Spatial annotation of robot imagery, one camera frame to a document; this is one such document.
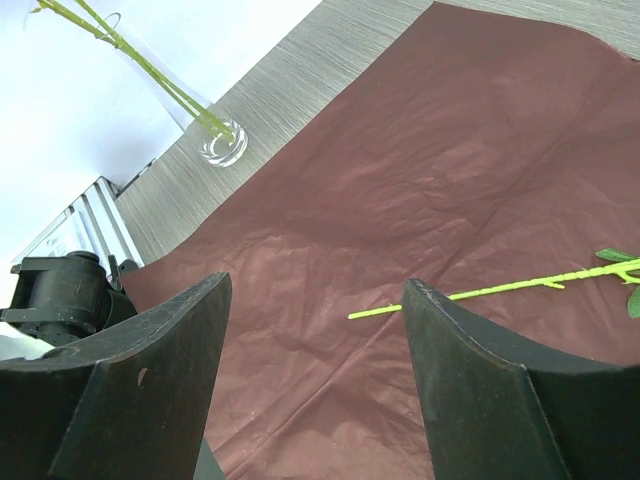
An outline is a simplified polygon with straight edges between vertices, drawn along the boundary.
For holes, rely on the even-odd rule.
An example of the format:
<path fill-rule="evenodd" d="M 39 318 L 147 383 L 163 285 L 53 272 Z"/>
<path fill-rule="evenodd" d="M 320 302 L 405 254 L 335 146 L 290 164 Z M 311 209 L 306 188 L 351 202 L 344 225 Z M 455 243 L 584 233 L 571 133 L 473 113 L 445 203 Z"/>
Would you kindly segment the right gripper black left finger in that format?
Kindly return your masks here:
<path fill-rule="evenodd" d="M 228 273 L 43 357 L 1 364 L 5 479 L 220 479 L 204 429 Z"/>

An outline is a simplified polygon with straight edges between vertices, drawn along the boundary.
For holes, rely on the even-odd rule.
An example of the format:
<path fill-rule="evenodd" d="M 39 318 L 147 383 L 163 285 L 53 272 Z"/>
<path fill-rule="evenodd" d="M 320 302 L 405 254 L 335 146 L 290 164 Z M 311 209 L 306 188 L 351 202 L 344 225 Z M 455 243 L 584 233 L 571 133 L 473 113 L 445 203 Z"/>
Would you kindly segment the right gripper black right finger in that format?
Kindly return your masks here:
<path fill-rule="evenodd" d="M 639 369 L 543 345 L 411 278 L 402 311 L 438 479 L 635 479 Z"/>

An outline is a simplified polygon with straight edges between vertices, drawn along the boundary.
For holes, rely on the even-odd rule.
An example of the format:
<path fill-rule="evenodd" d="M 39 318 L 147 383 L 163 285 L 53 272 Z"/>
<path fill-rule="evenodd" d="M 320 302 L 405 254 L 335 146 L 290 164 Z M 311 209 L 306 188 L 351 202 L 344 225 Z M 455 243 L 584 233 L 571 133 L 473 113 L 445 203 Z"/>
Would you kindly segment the peach rose stem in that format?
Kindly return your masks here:
<path fill-rule="evenodd" d="M 225 123 L 207 110 L 191 94 L 188 94 L 177 83 L 169 79 L 169 76 L 153 65 L 145 58 L 122 34 L 117 31 L 120 20 L 108 21 L 101 17 L 87 1 L 76 1 L 81 10 L 86 13 L 92 22 L 86 20 L 80 14 L 64 6 L 60 1 L 36 1 L 34 7 L 29 9 L 29 15 L 34 15 L 44 10 L 50 10 L 54 14 L 64 18 L 80 29 L 90 33 L 96 40 L 111 45 L 122 53 L 127 59 L 140 67 L 144 74 L 153 80 L 182 110 L 204 127 L 212 135 L 222 135 L 229 142 L 233 140 L 232 131 Z"/>

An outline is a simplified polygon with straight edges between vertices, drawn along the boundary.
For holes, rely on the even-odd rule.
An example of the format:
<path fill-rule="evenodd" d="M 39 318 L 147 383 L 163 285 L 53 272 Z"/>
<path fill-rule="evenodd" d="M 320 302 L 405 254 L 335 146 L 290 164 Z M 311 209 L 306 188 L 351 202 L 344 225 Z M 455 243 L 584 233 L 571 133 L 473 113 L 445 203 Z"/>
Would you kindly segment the pink rose flower bunch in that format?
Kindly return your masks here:
<path fill-rule="evenodd" d="M 605 248 L 595 252 L 594 255 L 600 260 L 607 261 L 608 264 L 600 267 L 592 267 L 545 277 L 535 277 L 477 290 L 454 293 L 448 295 L 447 298 L 452 301 L 457 301 L 534 287 L 563 290 L 566 288 L 566 282 L 602 276 L 615 276 L 625 285 L 636 286 L 627 300 L 626 310 L 630 318 L 637 319 L 639 317 L 639 257 L 615 248 Z"/>

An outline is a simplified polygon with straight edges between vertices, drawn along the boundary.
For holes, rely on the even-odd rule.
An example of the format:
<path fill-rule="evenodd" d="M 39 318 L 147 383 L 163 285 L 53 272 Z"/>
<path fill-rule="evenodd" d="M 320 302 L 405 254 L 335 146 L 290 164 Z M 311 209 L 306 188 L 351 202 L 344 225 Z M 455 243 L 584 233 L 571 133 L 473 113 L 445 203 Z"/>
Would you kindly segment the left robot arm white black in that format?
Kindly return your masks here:
<path fill-rule="evenodd" d="M 121 276 L 137 269 L 114 255 L 103 267 L 89 251 L 23 258 L 11 267 L 17 284 L 1 310 L 1 359 L 38 359 L 135 316 Z"/>

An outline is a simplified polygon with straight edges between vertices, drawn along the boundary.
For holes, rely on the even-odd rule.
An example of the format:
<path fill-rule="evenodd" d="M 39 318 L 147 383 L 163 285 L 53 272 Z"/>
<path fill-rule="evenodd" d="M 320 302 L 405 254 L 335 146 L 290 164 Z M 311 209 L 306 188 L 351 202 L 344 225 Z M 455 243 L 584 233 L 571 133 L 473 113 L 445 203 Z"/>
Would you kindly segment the red wrapping paper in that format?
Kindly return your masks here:
<path fill-rule="evenodd" d="M 568 27 L 436 3 L 171 253 L 152 308 L 216 271 L 233 300 L 207 426 L 231 479 L 438 479 L 402 311 L 639 253 L 639 64 Z M 453 301 L 639 369 L 612 276 Z"/>

